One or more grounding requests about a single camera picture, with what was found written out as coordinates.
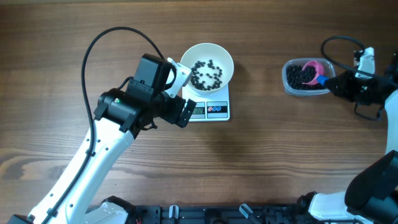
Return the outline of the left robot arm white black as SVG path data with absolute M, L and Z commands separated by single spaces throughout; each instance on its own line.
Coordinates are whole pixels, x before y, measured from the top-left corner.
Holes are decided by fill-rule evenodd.
M 154 118 L 187 125 L 196 104 L 177 93 L 191 76 L 190 68 L 171 58 L 143 55 L 126 91 L 113 88 L 100 96 L 86 139 L 51 191 L 27 216 L 13 215 L 9 223 L 134 223 L 134 206 L 120 198 L 88 207 L 139 132 L 155 127 Z

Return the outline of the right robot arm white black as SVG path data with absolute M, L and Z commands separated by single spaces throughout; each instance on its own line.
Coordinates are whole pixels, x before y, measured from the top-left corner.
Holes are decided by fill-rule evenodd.
M 384 76 L 359 78 L 356 70 L 317 78 L 335 96 L 356 104 L 379 104 L 387 114 L 383 157 L 359 173 L 344 192 L 301 196 L 291 208 L 293 223 L 397 223 L 397 57 Z

